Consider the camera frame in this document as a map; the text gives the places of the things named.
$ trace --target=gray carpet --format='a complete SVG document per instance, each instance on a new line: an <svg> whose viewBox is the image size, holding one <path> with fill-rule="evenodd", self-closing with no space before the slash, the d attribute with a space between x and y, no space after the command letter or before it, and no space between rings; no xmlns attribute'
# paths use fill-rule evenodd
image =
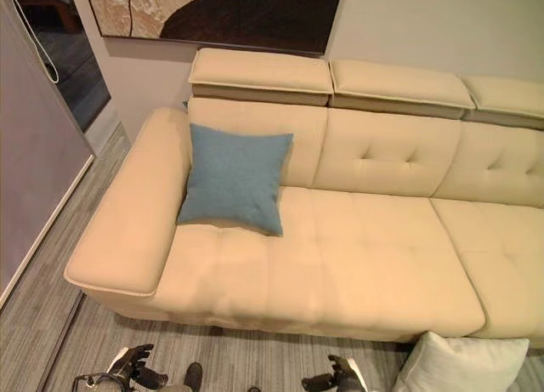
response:
<svg viewBox="0 0 544 392"><path fill-rule="evenodd" d="M78 291L62 278L66 260L128 149L118 128L54 223L0 315L0 391L34 391ZM183 379L204 367L204 392L302 391L300 379L330 369L326 355L353 356L371 390L388 391L410 346L130 320L85 298L44 390L70 390L78 374L104 371L123 346L155 344L149 367ZM544 351L531 351L511 391L544 390Z"/></svg>

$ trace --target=white pillow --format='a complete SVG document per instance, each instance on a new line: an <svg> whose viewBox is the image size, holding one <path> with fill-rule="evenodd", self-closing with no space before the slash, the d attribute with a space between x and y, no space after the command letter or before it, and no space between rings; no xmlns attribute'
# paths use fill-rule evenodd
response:
<svg viewBox="0 0 544 392"><path fill-rule="evenodd" d="M528 339L442 338L426 332L393 391L504 391L518 376L528 348Z"/></svg>

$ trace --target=sectional sofa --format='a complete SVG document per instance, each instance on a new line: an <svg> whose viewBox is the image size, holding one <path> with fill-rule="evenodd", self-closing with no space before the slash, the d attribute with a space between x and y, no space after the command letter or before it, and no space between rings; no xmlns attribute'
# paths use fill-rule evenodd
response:
<svg viewBox="0 0 544 392"><path fill-rule="evenodd" d="M541 85L221 49L198 53L190 82L188 114L160 108L143 126L66 280L145 320L544 345ZM489 95L509 87L525 100L497 109ZM484 123L497 114L509 127ZM190 122L294 134L282 237L175 224Z"/></svg>

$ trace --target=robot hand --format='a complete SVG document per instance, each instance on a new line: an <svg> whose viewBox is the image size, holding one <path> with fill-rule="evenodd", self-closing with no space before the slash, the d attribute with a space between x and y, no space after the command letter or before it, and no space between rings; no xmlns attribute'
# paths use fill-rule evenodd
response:
<svg viewBox="0 0 544 392"><path fill-rule="evenodd" d="M128 389L130 379L147 389L159 389L167 384L168 375L160 374L145 367L145 359L150 356L153 344L139 345L126 349L121 358L113 362L108 374L119 379Z"/></svg>
<svg viewBox="0 0 544 392"><path fill-rule="evenodd" d="M329 361L333 362L334 373L324 373L317 377L303 379L304 390L321 392L337 386L337 392L366 392L365 381L355 361L346 360L337 355L329 355Z"/></svg>

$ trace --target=sofa cushion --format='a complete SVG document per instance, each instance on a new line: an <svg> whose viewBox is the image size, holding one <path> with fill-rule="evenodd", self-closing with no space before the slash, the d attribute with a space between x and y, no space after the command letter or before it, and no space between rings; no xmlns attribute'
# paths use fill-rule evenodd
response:
<svg viewBox="0 0 544 392"><path fill-rule="evenodd" d="M544 210L431 201L484 308L474 335L544 340Z"/></svg>
<svg viewBox="0 0 544 392"><path fill-rule="evenodd" d="M527 339L442 338L426 332L393 392L502 392L518 376L528 345Z"/></svg>
<svg viewBox="0 0 544 392"><path fill-rule="evenodd" d="M325 105L332 93L327 63L290 54L204 48L189 76L195 96Z"/></svg>
<svg viewBox="0 0 544 392"><path fill-rule="evenodd" d="M429 199L285 187L283 237L179 226L153 305L221 327L408 340L484 325Z"/></svg>
<svg viewBox="0 0 544 392"><path fill-rule="evenodd" d="M463 122L456 156L434 196L544 207L544 133Z"/></svg>
<svg viewBox="0 0 544 392"><path fill-rule="evenodd" d="M488 76L462 80L477 107L466 120L544 129L544 83Z"/></svg>
<svg viewBox="0 0 544 392"><path fill-rule="evenodd" d="M234 134L294 134L281 184L310 187L320 159L327 109L221 99L191 98L190 121Z"/></svg>
<svg viewBox="0 0 544 392"><path fill-rule="evenodd" d="M193 168L178 224L233 219L281 235L276 206L292 134L239 135L190 125Z"/></svg>
<svg viewBox="0 0 544 392"><path fill-rule="evenodd" d="M474 108L462 81L450 73L364 60L333 60L330 66L333 107L447 118Z"/></svg>
<svg viewBox="0 0 544 392"><path fill-rule="evenodd" d="M442 118L329 109L313 187L431 196L451 164L461 125Z"/></svg>

